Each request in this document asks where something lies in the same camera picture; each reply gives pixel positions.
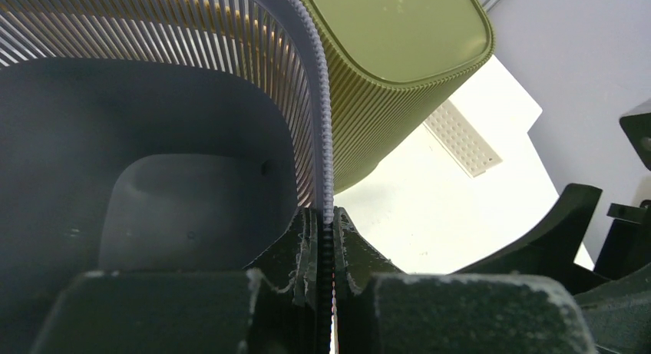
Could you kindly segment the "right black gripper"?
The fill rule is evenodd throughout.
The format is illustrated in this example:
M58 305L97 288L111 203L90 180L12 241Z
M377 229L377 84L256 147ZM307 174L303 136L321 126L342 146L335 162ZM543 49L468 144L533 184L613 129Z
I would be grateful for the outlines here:
M575 262L602 190L569 184L534 227L452 276L463 284L575 295L587 353L650 351L650 198L612 203L605 243L590 270Z

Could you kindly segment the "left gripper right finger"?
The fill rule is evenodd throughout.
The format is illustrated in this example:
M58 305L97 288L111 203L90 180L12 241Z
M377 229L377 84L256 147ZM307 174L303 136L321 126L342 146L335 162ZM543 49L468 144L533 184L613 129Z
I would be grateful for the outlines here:
M543 251L512 246L452 274L408 274L334 221L339 353L594 353L579 306Z

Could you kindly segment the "grey slatted waste bin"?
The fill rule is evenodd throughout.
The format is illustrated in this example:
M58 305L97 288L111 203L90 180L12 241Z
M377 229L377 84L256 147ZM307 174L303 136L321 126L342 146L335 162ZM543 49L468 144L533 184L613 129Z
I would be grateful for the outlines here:
M256 80L149 61L1 65L1 351L31 347L95 271L243 270L296 212L316 234L314 353L330 350L332 125L300 0L254 0L295 52Z

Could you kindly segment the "white perforated plastic basket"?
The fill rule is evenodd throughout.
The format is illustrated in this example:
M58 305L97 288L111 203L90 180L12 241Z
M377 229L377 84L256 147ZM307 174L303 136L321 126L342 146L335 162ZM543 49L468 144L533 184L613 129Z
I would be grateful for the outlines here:
M436 108L423 125L469 177L480 176L503 162L449 100Z

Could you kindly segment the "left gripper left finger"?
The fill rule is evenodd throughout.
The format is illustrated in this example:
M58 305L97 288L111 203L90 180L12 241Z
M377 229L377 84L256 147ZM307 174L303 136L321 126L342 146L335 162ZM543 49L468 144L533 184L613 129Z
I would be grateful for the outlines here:
M314 353L313 209L243 270L95 271L58 297L33 353Z

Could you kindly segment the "green slatted waste bin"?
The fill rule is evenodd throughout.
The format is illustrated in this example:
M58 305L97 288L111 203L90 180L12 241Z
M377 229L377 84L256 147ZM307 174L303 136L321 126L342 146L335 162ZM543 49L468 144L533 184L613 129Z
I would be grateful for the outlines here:
M334 191L367 177L494 53L480 0L301 0L324 48Z

